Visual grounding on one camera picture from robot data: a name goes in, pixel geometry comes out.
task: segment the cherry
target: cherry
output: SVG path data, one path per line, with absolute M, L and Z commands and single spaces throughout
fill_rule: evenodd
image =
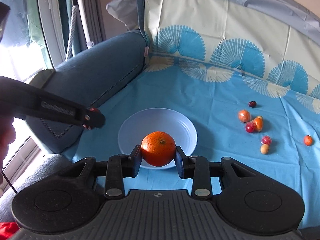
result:
M 247 132 L 249 132 L 249 133 L 254 132 L 255 128 L 256 128 L 256 126 L 254 125 L 253 122 L 247 122 L 247 123 L 245 124 L 245 130 L 246 130 Z
M 272 140 L 268 135 L 265 135 L 262 137 L 261 143 L 270 145 L 272 143 Z
M 257 106 L 257 102 L 256 102 L 256 101 L 250 101 L 250 102 L 248 103 L 248 105 L 249 105 L 250 107 L 256 107 L 256 106 Z

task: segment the orange fruit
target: orange fruit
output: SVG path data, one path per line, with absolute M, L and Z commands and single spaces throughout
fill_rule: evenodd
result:
M 252 122 L 255 124 L 256 130 L 260 132 L 263 128 L 263 120 L 260 117 L 256 117 Z
M 251 121 L 251 115 L 247 110 L 241 110 L 238 112 L 238 118 L 241 122 Z
M 167 165 L 176 155 L 176 143 L 165 132 L 148 134 L 141 143 L 143 159 L 150 165 L 161 167 Z
M 310 146 L 313 143 L 313 139 L 310 135 L 306 135 L 303 139 L 304 144 Z

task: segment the fan pattern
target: fan pattern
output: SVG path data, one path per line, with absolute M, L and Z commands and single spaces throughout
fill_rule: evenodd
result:
M 320 114 L 320 84 L 308 94 L 308 74 L 304 67 L 298 62 L 284 60 L 266 76 L 263 52 L 249 40 L 223 40 L 210 59 L 205 60 L 202 37 L 188 26 L 171 25 L 160 29 L 153 41 L 146 32 L 146 38 L 152 47 L 146 57 L 147 72 L 164 70 L 174 65 L 175 58 L 183 73 L 204 82 L 226 82 L 237 71 L 254 91 L 280 98 L 293 90 L 303 106 Z

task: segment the small fruit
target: small fruit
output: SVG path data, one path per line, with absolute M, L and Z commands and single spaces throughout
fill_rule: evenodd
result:
M 248 103 L 248 105 L 249 105 L 250 107 L 256 107 L 256 106 L 257 106 L 257 102 L 256 102 L 256 101 L 250 101 L 250 102 Z
M 255 119 L 252 120 L 252 122 L 256 126 L 256 130 L 260 132 L 263 128 L 263 120 L 261 118 L 256 117 Z
M 247 123 L 245 124 L 245 130 L 246 130 L 247 132 L 252 133 L 252 132 L 254 132 L 255 129 L 256 129 L 256 126 L 254 125 L 253 122 L 247 122 Z
M 304 144 L 307 145 L 307 146 L 310 146 L 313 143 L 313 139 L 312 139 L 312 137 L 310 135 L 306 135 L 304 137 L 303 141 L 304 141 Z
M 247 110 L 241 110 L 238 113 L 238 118 L 241 122 L 249 122 L 251 120 L 251 115 Z
M 272 140 L 268 135 L 265 135 L 262 137 L 261 143 L 270 145 L 272 143 Z
M 161 167 L 173 160 L 176 154 L 174 139 L 165 132 L 148 134 L 141 143 L 143 159 L 150 165 Z
M 269 145 L 268 144 L 262 144 L 261 148 L 260 148 L 260 151 L 261 151 L 262 154 L 267 154 L 268 151 L 269 151 Z

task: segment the white plate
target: white plate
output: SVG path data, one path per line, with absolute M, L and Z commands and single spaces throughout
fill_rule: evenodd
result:
M 137 144 L 149 133 L 162 131 L 170 134 L 176 146 L 180 146 L 186 156 L 196 148 L 197 131 L 193 123 L 177 111 L 166 108 L 145 109 L 131 115 L 124 121 L 118 133 L 118 145 L 122 154 L 130 154 Z M 141 167 L 162 170 L 174 167 L 172 160 L 162 167 L 155 167 L 142 160 Z

